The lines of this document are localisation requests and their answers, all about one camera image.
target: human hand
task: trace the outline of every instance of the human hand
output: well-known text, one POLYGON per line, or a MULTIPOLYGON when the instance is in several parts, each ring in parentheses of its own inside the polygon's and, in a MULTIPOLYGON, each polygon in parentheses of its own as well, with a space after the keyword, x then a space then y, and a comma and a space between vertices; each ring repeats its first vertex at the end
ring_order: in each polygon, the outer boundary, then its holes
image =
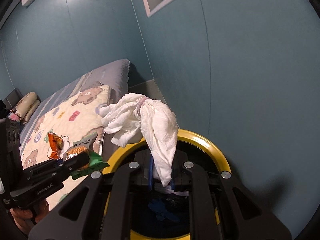
MULTIPOLYGON (((44 218, 49 213, 49 204, 44 199, 37 204, 37 216, 35 218, 36 223, 38 223, 42 218, 44 218)), ((20 208, 12 208, 10 212, 14 218, 14 222, 22 233, 28 235, 31 227, 26 222, 26 219, 31 219, 33 217, 31 210, 21 210, 20 208)))

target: trash bin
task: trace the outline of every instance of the trash bin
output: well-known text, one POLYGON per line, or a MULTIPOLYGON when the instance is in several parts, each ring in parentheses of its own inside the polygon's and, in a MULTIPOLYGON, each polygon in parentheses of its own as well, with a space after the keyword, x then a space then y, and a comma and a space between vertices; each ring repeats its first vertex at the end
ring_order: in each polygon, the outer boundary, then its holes
MULTIPOLYGON (((119 148, 108 160, 110 167, 103 173, 115 172, 122 164, 133 161, 135 153, 147 149, 144 139, 137 144, 119 148)), ((229 164, 222 152, 208 139, 187 130, 178 131, 177 149, 187 153, 190 161, 199 164, 208 172, 229 171, 229 164)), ((135 196, 132 209, 131 240, 180 239, 189 240, 189 211, 187 197, 157 192, 135 196), (178 216, 179 223, 170 220, 159 221, 148 208, 152 199, 166 203, 167 209, 178 216)))

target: triangular cutout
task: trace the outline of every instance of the triangular cutout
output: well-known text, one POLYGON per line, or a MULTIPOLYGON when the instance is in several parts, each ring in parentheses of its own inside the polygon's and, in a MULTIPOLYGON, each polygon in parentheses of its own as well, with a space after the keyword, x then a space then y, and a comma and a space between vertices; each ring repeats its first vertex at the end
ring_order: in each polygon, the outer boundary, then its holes
POLYGON ((81 208, 88 192, 89 189, 87 187, 83 188, 74 198, 69 200, 69 203, 67 203, 60 210, 60 215, 72 221, 76 221, 79 217, 81 208))
POLYGON ((233 188, 242 216, 245 220, 261 215, 261 211, 238 188, 233 188))

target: snack package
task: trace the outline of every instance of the snack package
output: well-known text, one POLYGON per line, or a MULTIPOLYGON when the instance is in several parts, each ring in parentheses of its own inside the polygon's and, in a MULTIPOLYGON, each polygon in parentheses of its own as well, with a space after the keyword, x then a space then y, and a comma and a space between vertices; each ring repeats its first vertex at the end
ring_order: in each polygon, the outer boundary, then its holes
POLYGON ((48 158, 56 160, 60 158, 59 154, 63 147, 63 140, 60 136, 56 135, 53 132, 48 133, 48 138, 49 138, 49 144, 52 150, 52 153, 50 154, 50 156, 48 156, 48 158))
POLYGON ((110 166, 108 163, 102 160, 102 156, 94 152, 93 143, 98 137, 98 133, 95 132, 84 137, 82 140, 74 142, 73 146, 63 154, 63 160, 68 160, 82 152, 89 154, 90 161, 87 165, 81 167, 77 171, 70 173, 73 180, 79 179, 80 177, 91 174, 93 171, 102 170, 105 167, 110 166))

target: yellow rim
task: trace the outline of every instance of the yellow rim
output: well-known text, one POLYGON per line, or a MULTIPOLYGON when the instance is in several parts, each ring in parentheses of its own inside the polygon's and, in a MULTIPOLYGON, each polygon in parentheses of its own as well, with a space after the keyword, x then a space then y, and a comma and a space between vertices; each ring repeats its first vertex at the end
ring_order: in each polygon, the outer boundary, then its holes
MULTIPOLYGON (((194 132, 179 129, 178 141, 187 142, 198 147, 199 149, 204 151, 210 158, 212 158, 212 160, 218 168, 218 171, 229 171, 231 173, 230 166, 223 153, 207 138, 194 132)), ((118 169, 121 162, 128 155, 130 155, 137 148, 146 144, 146 140, 143 138, 139 143, 128 144, 125 148, 117 149, 108 160, 108 164, 110 165, 110 167, 104 168, 103 174, 115 172, 118 169)), ((148 238, 131 230, 131 240, 155 240, 155 238, 148 238)), ((180 236, 177 238, 167 238, 166 240, 190 240, 190 234, 180 236)))

